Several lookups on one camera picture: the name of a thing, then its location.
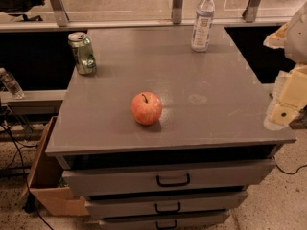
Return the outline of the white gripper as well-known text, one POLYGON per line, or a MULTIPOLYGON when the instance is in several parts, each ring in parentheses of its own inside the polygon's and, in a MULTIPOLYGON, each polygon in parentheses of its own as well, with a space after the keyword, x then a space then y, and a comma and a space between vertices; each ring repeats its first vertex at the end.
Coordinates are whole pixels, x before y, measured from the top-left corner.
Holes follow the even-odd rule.
MULTIPOLYGON (((283 49, 289 23, 285 23, 267 36, 263 45, 272 49, 283 49)), ((264 127, 281 130, 298 116, 298 111, 307 105, 307 65, 297 64, 289 73, 280 71, 276 84, 279 85, 277 103, 271 101, 264 119, 264 127)))

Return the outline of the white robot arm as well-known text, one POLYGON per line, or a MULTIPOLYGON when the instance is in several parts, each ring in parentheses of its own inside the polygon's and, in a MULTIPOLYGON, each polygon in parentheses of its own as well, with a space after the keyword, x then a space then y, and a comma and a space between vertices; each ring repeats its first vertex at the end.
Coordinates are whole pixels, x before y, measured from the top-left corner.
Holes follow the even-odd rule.
POLYGON ((285 57, 295 63, 289 73, 278 73, 264 120, 265 128, 280 130, 307 106, 307 2, 263 44, 283 49, 285 57))

